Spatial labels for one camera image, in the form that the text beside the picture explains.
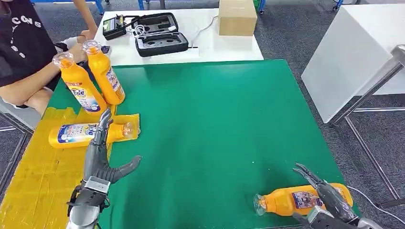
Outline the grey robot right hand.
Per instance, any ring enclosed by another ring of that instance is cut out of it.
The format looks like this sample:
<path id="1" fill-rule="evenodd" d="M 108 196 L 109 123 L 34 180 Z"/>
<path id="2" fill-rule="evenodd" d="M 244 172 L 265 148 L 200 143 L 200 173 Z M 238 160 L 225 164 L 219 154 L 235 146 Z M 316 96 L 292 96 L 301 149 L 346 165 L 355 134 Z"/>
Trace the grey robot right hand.
<path id="1" fill-rule="evenodd" d="M 348 202 L 331 184 L 320 179 L 304 165 L 296 163 L 295 166 L 296 168 L 293 170 L 300 173 L 312 185 L 323 201 L 326 210 L 335 218 L 345 223 L 351 223 L 358 219 L 358 215 L 355 214 Z"/>

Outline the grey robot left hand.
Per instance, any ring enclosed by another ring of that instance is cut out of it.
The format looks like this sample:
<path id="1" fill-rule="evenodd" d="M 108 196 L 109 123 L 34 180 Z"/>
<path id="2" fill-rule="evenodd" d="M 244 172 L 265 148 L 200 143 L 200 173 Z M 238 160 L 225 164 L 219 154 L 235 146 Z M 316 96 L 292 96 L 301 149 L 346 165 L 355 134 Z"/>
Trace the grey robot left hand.
<path id="1" fill-rule="evenodd" d="M 91 176 L 114 184 L 135 171 L 141 162 L 142 156 L 137 155 L 125 165 L 118 168 L 110 167 L 107 159 L 107 132 L 112 122 L 112 114 L 108 108 L 101 114 L 95 137 L 90 141 L 85 152 L 83 184 L 88 182 Z"/>

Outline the person's hand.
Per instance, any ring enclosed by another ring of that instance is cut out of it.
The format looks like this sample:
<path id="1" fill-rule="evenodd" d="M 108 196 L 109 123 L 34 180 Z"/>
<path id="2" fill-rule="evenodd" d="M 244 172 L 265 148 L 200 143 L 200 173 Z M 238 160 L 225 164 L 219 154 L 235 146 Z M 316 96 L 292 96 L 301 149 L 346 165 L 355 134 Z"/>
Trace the person's hand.
<path id="1" fill-rule="evenodd" d="M 87 61 L 87 54 L 83 51 L 81 43 L 76 43 L 68 52 L 73 55 L 75 63 Z"/>
<path id="2" fill-rule="evenodd" d="M 93 30 L 84 30 L 77 36 L 78 43 L 84 43 L 87 40 L 93 40 L 95 37 L 96 31 Z"/>

